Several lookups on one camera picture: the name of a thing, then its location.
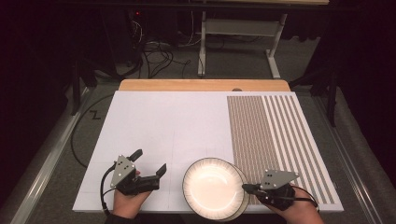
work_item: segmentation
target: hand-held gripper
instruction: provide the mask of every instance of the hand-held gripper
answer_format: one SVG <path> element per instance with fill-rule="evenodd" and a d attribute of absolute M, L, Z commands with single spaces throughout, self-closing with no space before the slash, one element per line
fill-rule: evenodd
<path fill-rule="evenodd" d="M 294 172 L 265 170 L 260 184 L 244 184 L 242 188 L 248 194 L 256 195 L 261 203 L 272 205 L 281 211 L 285 211 L 293 205 L 294 201 L 302 200 L 294 197 L 295 191 L 289 184 L 291 180 L 297 177 L 299 175 Z"/>
<path fill-rule="evenodd" d="M 155 175 L 145 177 L 136 176 L 134 161 L 141 155 L 143 155 L 142 149 L 138 149 L 130 157 L 119 155 L 115 163 L 115 171 L 110 184 L 112 189 L 118 189 L 125 195 L 136 195 L 138 193 L 160 188 L 160 178 L 166 173 L 166 164 L 164 164 Z"/>

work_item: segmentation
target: metal bracket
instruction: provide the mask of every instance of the metal bracket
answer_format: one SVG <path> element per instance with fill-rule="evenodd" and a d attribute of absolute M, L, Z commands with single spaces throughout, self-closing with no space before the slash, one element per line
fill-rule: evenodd
<path fill-rule="evenodd" d="M 291 180 L 296 179 L 297 177 L 299 177 L 299 174 L 294 172 L 265 170 L 265 175 L 262 178 L 260 189 L 278 189 L 288 184 Z"/>
<path fill-rule="evenodd" d="M 126 157 L 119 155 L 110 187 L 114 189 L 131 172 L 136 172 L 134 163 Z"/>

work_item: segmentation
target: table leg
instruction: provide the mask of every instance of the table leg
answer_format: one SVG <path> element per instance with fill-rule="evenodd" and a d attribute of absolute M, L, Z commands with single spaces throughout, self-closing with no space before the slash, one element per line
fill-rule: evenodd
<path fill-rule="evenodd" d="M 279 43 L 279 40 L 280 40 L 280 36 L 282 35 L 283 27 L 285 26 L 285 21 L 286 21 L 287 17 L 288 17 L 288 14 L 282 14 L 279 24 L 276 27 L 276 33 L 274 35 L 274 42 L 273 42 L 272 48 L 268 49 L 266 51 L 267 60 L 270 65 L 271 74 L 272 74 L 273 78 L 280 78 L 280 74 L 279 74 L 279 71 L 277 70 L 274 55 L 276 52 L 277 44 Z"/>
<path fill-rule="evenodd" d="M 201 25 L 201 48 L 199 50 L 198 58 L 198 77 L 205 75 L 205 63 L 206 63 L 206 12 L 202 12 L 202 25 Z"/>

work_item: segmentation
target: hand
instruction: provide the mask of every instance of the hand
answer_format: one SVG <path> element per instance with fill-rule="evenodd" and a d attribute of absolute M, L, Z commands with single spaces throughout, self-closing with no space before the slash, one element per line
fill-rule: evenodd
<path fill-rule="evenodd" d="M 310 198 L 310 196 L 303 190 L 294 188 L 296 198 Z M 311 203 L 306 201 L 294 201 L 293 205 L 285 211 L 267 205 L 266 206 L 285 218 L 288 224 L 322 224 L 324 223 L 321 219 L 317 208 Z"/>
<path fill-rule="evenodd" d="M 116 189 L 114 191 L 113 214 L 126 218 L 136 217 L 140 211 L 140 207 L 150 193 L 151 191 L 139 193 L 137 195 L 123 195 Z"/>

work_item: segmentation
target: white plate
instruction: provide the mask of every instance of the white plate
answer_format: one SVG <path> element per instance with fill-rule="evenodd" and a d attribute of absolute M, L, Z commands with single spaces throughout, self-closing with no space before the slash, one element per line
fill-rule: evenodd
<path fill-rule="evenodd" d="M 221 159 L 207 158 L 187 170 L 183 192 L 187 204 L 201 217 L 229 221 L 248 206 L 244 183 L 247 179 L 238 168 Z"/>

